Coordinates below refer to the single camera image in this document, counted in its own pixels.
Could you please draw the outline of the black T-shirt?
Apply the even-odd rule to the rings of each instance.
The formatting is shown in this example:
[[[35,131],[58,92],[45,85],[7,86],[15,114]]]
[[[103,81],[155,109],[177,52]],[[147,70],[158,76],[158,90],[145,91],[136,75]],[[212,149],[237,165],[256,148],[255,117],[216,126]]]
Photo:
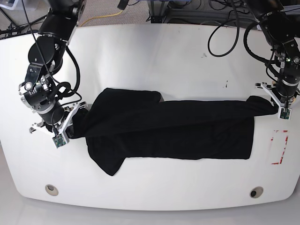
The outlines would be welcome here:
[[[278,111],[270,101],[164,101],[157,91],[107,88],[67,130],[85,138],[89,156],[113,176],[126,158],[248,159],[255,117]]]

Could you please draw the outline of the black tripod stand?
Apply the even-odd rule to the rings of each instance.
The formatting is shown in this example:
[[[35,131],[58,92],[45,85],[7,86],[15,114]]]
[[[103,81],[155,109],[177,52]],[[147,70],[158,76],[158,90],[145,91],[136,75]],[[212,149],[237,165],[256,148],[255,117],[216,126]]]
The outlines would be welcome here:
[[[45,20],[48,13],[48,8],[39,4],[35,10],[26,10],[27,18],[30,22],[31,29],[37,33],[42,22]],[[8,10],[0,8],[0,39],[17,37],[25,34],[30,34],[27,19],[24,11]]]

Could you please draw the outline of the red tape rectangle marking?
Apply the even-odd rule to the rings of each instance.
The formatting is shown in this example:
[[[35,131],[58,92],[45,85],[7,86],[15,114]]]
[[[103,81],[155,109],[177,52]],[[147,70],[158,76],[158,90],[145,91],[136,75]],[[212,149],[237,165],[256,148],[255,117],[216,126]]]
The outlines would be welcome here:
[[[270,151],[269,151],[269,159],[268,159],[271,165],[282,164],[286,146],[287,146],[288,137],[289,137],[288,130],[274,131],[270,142]]]

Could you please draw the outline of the metal frame base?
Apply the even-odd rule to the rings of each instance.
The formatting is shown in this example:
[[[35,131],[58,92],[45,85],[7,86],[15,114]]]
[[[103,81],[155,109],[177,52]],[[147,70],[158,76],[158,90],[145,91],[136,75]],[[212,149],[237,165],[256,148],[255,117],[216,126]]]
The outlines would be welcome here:
[[[172,20],[184,23],[203,23],[205,21],[224,21],[226,11],[208,9],[207,0],[197,0],[192,5],[191,0],[148,0],[147,6],[150,17],[148,21],[155,23],[169,23]]]

